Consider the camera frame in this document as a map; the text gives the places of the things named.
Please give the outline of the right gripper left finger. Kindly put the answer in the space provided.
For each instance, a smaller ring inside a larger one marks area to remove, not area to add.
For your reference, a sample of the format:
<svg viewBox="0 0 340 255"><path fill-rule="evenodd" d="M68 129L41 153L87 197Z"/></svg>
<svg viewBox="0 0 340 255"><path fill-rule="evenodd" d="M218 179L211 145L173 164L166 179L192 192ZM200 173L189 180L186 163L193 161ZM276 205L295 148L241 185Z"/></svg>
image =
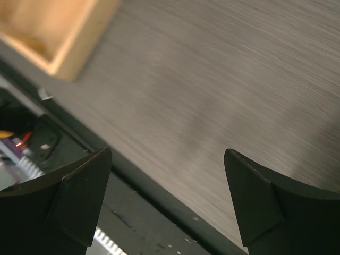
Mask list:
<svg viewBox="0 0 340 255"><path fill-rule="evenodd" d="M1 191L1 254L85 254L111 171L102 148Z"/></svg>

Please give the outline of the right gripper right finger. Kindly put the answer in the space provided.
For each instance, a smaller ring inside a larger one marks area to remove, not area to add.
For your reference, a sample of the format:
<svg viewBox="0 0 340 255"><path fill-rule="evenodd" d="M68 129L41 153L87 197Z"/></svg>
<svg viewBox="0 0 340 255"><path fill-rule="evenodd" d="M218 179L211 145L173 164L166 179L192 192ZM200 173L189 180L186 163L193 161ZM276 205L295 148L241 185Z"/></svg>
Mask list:
<svg viewBox="0 0 340 255"><path fill-rule="evenodd" d="M339 254L339 193L296 181L226 149L225 172L249 254Z"/></svg>

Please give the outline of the orange plastic hanger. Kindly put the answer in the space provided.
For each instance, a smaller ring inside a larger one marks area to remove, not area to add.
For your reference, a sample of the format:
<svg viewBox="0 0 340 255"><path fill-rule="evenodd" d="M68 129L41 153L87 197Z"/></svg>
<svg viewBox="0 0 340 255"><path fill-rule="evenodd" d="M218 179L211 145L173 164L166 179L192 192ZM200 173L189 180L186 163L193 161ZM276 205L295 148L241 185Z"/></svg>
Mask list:
<svg viewBox="0 0 340 255"><path fill-rule="evenodd" d="M12 135L12 132L0 130L0 139L8 138Z"/></svg>

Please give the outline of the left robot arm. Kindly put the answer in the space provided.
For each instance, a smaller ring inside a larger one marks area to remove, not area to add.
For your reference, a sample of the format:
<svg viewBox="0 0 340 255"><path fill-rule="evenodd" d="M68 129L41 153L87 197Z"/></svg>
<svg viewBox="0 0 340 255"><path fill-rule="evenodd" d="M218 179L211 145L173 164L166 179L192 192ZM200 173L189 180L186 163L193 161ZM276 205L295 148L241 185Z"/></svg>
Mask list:
<svg viewBox="0 0 340 255"><path fill-rule="evenodd" d="M1 131L22 135L32 130L35 120L35 114L1 88Z"/></svg>

